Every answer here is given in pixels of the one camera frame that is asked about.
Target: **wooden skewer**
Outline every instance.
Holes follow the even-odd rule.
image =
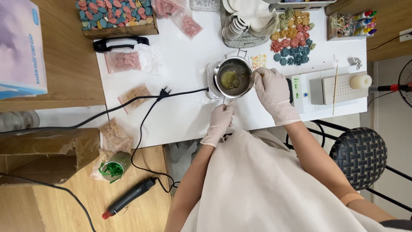
[[[335,114],[336,90],[337,90],[337,65],[336,65],[336,76],[335,76],[335,91],[334,91],[334,93],[333,93],[333,111],[332,111],[332,116]]]

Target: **black handle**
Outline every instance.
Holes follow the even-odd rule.
[[[137,185],[133,186],[129,189],[123,196],[113,202],[107,210],[112,214],[116,214],[121,209],[123,209],[127,204],[132,202],[134,199],[138,198],[139,196],[143,195],[145,192],[149,191],[149,189],[156,184],[155,178],[148,178],[142,180]]]
[[[132,44],[114,45],[114,46],[109,46],[109,47],[106,45],[106,43],[109,42],[110,40],[119,40],[119,39],[132,39],[132,40],[136,40],[137,43],[150,45],[149,44],[149,39],[147,39],[145,37],[123,36],[123,37],[115,37],[115,38],[106,38],[106,39],[96,41],[96,42],[93,43],[93,48],[96,52],[101,52],[101,53],[109,52],[114,48],[123,48],[123,47],[129,47],[131,49],[134,48],[134,45],[132,45]]]

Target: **wooden box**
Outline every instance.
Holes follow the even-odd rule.
[[[116,28],[104,28],[99,30],[85,30],[83,35],[86,38],[97,40],[104,38],[113,38],[120,36],[149,36],[158,35],[156,15],[153,12],[154,24],[138,25],[138,26],[124,26]]]

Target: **colorful soap pieces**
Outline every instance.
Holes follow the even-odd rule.
[[[82,30],[154,24],[151,0],[78,0]]]

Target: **wall outlet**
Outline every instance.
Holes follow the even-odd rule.
[[[399,35],[401,36],[403,34],[411,32],[411,31],[412,31],[412,28],[408,29],[408,30],[405,30],[405,31],[399,32]],[[405,35],[405,36],[399,37],[399,42],[404,42],[404,41],[408,41],[408,40],[412,40],[412,35]]]

